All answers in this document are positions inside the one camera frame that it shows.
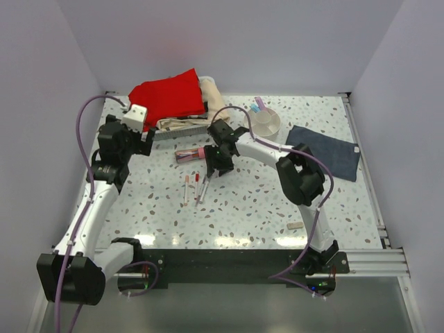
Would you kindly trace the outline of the pink purple correction tape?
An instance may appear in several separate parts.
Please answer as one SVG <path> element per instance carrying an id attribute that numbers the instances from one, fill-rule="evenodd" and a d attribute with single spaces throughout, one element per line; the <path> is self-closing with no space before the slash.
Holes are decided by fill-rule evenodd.
<path id="1" fill-rule="evenodd" d="M 263 102 L 263 100 L 262 100 L 261 97 L 256 96 L 256 97 L 255 97 L 255 102 L 256 102 L 258 108 L 259 108 L 261 111 L 266 111 L 266 110 L 267 110 L 267 107 L 265 106 L 265 104 L 264 104 L 264 102 Z"/>

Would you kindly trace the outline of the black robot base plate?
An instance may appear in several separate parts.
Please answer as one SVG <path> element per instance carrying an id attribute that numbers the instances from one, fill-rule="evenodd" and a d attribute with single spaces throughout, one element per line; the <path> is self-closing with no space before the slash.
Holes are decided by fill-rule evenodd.
<path id="1" fill-rule="evenodd" d="M 160 277 L 155 288 L 170 284 L 268 284 L 271 279 L 292 265 L 301 250 L 274 249 L 145 249 L 144 259 L 154 263 Z M 336 274 L 350 272 L 345 252 L 331 259 L 321 259 L 309 250 L 290 271 L 288 278 L 305 284 L 313 291 L 331 292 Z"/>

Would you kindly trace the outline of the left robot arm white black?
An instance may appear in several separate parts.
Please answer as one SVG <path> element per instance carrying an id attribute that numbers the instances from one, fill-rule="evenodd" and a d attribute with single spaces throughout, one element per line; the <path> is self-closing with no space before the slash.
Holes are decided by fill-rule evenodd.
<path id="1" fill-rule="evenodd" d="M 62 240 L 37 261 L 37 272 L 49 302 L 97 305 L 106 282 L 120 269 L 138 271 L 144 263 L 138 239 L 114 239 L 95 253 L 105 218 L 129 175 L 133 155 L 151 153 L 155 130 L 145 126 L 146 111 L 127 112 L 121 119 L 109 114 L 99 128 L 99 147 L 91 160 L 82 201 Z"/>

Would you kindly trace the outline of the grey cap white marker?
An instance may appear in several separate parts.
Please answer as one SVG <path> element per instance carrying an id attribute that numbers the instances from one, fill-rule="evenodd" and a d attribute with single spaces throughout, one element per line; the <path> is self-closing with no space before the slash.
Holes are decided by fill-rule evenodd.
<path id="1" fill-rule="evenodd" d="M 204 194 L 203 194 L 203 198 L 202 198 L 202 200 L 201 200 L 201 202 L 200 202 L 199 204 L 201 204 L 201 203 L 204 201 L 204 197 L 205 197 L 205 194 L 206 194 L 206 192 L 207 192 L 207 188 L 209 187 L 210 181 L 211 181 L 211 178 L 210 178 L 210 179 L 207 179 L 207 186 L 206 186 L 206 188 L 205 188 L 205 192 L 204 192 Z"/>

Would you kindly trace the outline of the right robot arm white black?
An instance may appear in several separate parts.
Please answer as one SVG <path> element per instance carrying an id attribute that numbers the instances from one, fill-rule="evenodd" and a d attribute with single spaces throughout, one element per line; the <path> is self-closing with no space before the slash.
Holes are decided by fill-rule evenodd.
<path id="1" fill-rule="evenodd" d="M 234 170 L 232 158 L 249 157 L 277 171 L 282 192 L 300 211 L 308 234 L 307 245 L 289 268 L 275 274 L 278 278 L 297 268 L 306 274 L 326 272 L 334 263 L 339 245 L 329 226 L 323 205 L 332 193 L 324 194 L 326 168 L 307 145 L 278 146 L 266 139 L 252 137 L 249 129 L 232 129 L 217 120 L 207 129 L 214 145 L 204 147 L 206 177 L 222 176 Z"/>

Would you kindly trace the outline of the blue white eraser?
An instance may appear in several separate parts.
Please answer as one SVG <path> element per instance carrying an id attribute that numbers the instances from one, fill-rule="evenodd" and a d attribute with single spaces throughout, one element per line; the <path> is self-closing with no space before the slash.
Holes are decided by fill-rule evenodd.
<path id="1" fill-rule="evenodd" d="M 260 111 L 260 108 L 255 105 L 255 104 L 251 104 L 250 105 L 250 109 L 254 112 L 254 113 L 258 113 Z"/>

